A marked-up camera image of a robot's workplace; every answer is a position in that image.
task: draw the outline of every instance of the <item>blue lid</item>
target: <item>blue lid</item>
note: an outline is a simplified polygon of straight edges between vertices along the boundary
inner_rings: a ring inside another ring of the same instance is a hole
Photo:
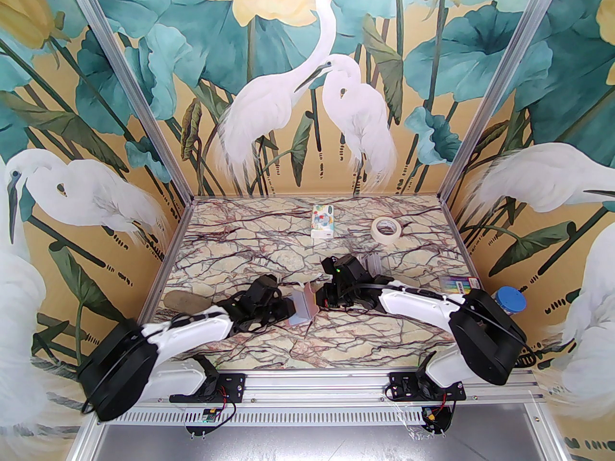
[[[496,301],[508,312],[521,312],[527,303],[523,294],[514,287],[502,287],[496,292]]]

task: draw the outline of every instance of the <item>painted mural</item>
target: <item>painted mural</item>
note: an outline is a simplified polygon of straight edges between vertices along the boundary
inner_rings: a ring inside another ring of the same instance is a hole
[[[437,191],[527,2],[99,1],[194,193],[241,196]]]
[[[64,457],[75,371],[138,316],[183,212],[131,115],[74,0],[0,0],[2,459]]]
[[[553,1],[531,45],[547,73],[511,89],[448,200],[486,288],[525,294],[517,319],[580,461],[615,457],[614,2]]]

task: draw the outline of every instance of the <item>bird beak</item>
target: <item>bird beak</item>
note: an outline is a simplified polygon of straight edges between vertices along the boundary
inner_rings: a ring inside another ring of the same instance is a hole
[[[299,87],[297,87],[295,89],[295,92],[297,92],[300,88],[304,87],[306,84],[309,84],[310,82],[312,82],[314,79],[316,79],[316,77],[318,77],[318,75],[320,75],[320,72],[325,70],[325,68],[329,68],[331,65],[327,65],[327,64],[323,64],[323,65],[319,65],[317,66],[316,70],[314,70],[312,72],[312,75],[310,75],[310,77],[308,77],[307,79],[305,79],[301,85],[299,85]]]
[[[615,191],[605,191],[603,189],[584,189],[583,193],[591,193],[593,195],[604,195],[615,198]]]
[[[9,192],[9,237],[11,238],[11,244],[15,243],[15,220],[17,219],[17,181],[19,180],[19,176],[17,178],[12,178],[9,186],[7,186],[7,191]]]

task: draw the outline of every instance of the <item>marble surface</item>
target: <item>marble surface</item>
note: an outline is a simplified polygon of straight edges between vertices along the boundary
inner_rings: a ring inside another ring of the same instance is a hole
[[[336,237],[312,241],[312,205],[333,204]],[[369,234],[376,217],[402,225],[391,246]],[[238,285],[272,273],[283,294],[298,283],[327,281],[327,256],[380,252],[387,274],[439,290],[440,275],[469,275],[433,195],[406,197],[301,197],[201,200],[194,209],[175,265],[154,316],[165,321],[182,306],[165,295],[185,290],[203,296],[203,309]],[[320,311],[310,325],[276,325],[262,335],[238,334],[199,348],[219,369],[413,366],[421,354],[450,343],[445,332],[409,319],[357,309]]]

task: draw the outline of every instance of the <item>tissue box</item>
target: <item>tissue box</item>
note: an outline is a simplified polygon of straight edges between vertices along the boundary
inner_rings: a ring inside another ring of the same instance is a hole
[[[332,205],[314,205],[312,210],[312,238],[332,239],[335,231]]]

